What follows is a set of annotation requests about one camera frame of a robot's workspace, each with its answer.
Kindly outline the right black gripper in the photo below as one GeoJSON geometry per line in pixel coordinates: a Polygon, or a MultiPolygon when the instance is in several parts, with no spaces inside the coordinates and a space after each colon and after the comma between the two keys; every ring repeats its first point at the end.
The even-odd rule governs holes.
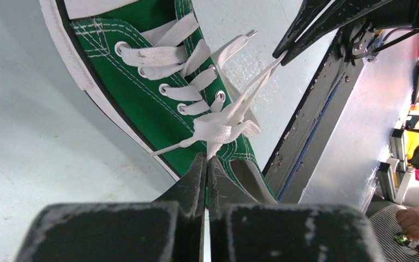
{"type": "Polygon", "coordinates": [[[407,33],[390,42],[382,40],[380,45],[361,54],[351,51],[347,57],[352,61],[374,56],[419,34],[419,1],[387,3],[384,0],[305,0],[272,56],[276,59],[282,58],[280,64],[285,66],[329,32],[363,15],[369,22],[370,29],[378,31],[392,28],[407,33]]]}

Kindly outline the green canvas sneaker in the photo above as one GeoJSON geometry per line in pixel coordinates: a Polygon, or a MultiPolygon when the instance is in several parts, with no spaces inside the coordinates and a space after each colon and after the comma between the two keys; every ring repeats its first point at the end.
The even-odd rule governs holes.
{"type": "Polygon", "coordinates": [[[280,60],[240,91],[223,73],[255,31],[215,56],[191,1],[41,1],[40,7],[79,88],[173,178],[204,153],[258,202],[278,201],[249,139],[260,132],[250,106],[280,60]]]}

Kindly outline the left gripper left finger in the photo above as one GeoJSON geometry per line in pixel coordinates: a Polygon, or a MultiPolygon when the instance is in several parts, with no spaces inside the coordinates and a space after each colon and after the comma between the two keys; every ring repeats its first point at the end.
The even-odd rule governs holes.
{"type": "Polygon", "coordinates": [[[17,261],[202,261],[206,157],[149,203],[63,203],[35,217],[17,261]]]}

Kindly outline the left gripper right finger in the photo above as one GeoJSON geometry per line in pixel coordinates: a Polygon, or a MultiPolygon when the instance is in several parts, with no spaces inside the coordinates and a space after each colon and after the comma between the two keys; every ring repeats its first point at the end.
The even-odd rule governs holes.
{"type": "Polygon", "coordinates": [[[329,204],[262,204],[212,158],[207,164],[213,261],[384,261],[368,218],[329,204]]]}

